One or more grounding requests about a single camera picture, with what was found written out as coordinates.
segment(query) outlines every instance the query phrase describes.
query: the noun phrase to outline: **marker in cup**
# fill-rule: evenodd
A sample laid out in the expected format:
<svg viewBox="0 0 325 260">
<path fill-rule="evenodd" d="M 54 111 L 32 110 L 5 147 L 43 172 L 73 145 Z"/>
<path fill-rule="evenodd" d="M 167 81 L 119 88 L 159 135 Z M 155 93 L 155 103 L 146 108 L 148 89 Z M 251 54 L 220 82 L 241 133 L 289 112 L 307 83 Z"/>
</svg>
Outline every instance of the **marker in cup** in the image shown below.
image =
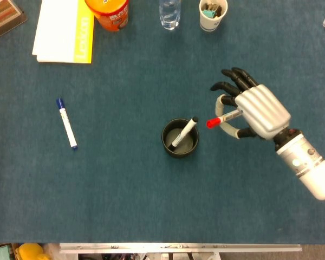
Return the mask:
<svg viewBox="0 0 325 260">
<path fill-rule="evenodd" d="M 180 132 L 180 134 L 175 138 L 175 140 L 169 145 L 169 150 L 175 150 L 178 144 L 183 140 L 183 138 L 193 129 L 193 127 L 197 124 L 199 119 L 194 116 L 187 125 L 183 128 L 183 130 Z"/>
</svg>

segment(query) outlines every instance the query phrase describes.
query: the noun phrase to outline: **yellow object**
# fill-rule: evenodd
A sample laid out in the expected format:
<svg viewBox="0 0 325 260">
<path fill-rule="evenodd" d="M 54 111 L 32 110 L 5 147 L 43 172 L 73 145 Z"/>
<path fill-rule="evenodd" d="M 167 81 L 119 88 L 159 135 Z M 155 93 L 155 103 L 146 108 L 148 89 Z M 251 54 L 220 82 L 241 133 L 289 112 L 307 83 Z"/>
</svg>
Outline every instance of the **yellow object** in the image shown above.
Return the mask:
<svg viewBox="0 0 325 260">
<path fill-rule="evenodd" d="M 36 260 L 50 260 L 49 255 L 46 255 L 45 253 L 42 253 L 37 256 Z"/>
<path fill-rule="evenodd" d="M 84 0 L 78 0 L 74 62 L 92 62 L 93 32 L 94 14 Z"/>
<path fill-rule="evenodd" d="M 19 260 L 50 260 L 37 243 L 25 243 L 17 249 L 17 253 Z"/>
</svg>

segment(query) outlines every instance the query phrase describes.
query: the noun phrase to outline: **red marker cap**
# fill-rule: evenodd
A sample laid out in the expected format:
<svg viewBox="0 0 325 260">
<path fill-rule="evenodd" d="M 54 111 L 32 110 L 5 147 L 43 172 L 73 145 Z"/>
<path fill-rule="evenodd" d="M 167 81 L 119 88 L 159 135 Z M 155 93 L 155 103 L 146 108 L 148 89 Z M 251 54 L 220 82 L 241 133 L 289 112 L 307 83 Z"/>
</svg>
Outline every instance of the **red marker cap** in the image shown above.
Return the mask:
<svg viewBox="0 0 325 260">
<path fill-rule="evenodd" d="M 222 121 L 220 120 L 220 118 L 213 118 L 213 119 L 207 121 L 207 127 L 214 128 L 214 126 L 219 125 L 221 122 Z"/>
</svg>

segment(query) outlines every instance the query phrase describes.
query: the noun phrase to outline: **blue marker cap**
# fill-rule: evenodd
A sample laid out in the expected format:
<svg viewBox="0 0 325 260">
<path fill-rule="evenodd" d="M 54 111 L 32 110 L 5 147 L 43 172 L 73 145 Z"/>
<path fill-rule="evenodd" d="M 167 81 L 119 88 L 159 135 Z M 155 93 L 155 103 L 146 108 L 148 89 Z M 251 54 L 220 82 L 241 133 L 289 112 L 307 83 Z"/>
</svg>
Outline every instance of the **blue marker cap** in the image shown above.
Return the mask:
<svg viewBox="0 0 325 260">
<path fill-rule="evenodd" d="M 65 108 L 64 101 L 62 99 L 57 99 L 56 104 L 58 105 L 59 109 Z"/>
</svg>

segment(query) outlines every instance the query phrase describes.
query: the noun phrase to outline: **marker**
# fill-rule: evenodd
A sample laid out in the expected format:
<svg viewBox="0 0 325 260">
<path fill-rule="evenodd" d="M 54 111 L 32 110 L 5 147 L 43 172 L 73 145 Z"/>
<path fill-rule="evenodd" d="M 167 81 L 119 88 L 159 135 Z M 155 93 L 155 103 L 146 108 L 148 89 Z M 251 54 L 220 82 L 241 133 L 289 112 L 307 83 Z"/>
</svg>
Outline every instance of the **marker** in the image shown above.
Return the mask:
<svg viewBox="0 0 325 260">
<path fill-rule="evenodd" d="M 239 110 L 234 110 L 234 111 L 228 112 L 225 115 L 222 115 L 222 116 L 219 116 L 217 118 L 213 118 L 211 120 L 208 120 L 207 121 L 207 127 L 208 128 L 214 128 L 214 126 L 218 126 L 221 123 L 224 123 L 226 121 L 234 119 L 234 118 L 236 118 L 236 117 L 238 117 L 240 115 L 241 115 L 241 112 Z"/>
<path fill-rule="evenodd" d="M 180 134 L 175 138 L 175 140 L 169 145 L 169 150 L 174 150 L 178 144 L 183 140 L 183 138 L 193 129 L 193 127 L 197 124 L 199 119 L 194 116 L 190 121 L 186 124 L 186 126 L 183 128 L 183 130 L 180 132 Z"/>
<path fill-rule="evenodd" d="M 64 127 L 65 127 L 65 130 L 66 130 L 67 137 L 69 138 L 71 148 L 73 150 L 77 150 L 76 139 L 75 139 L 74 133 L 72 132 L 69 118 L 67 117 L 67 114 L 66 114 L 64 101 L 62 99 L 57 99 L 56 103 L 58 105 L 60 115 L 61 115 L 61 119 L 63 120 Z"/>
</svg>

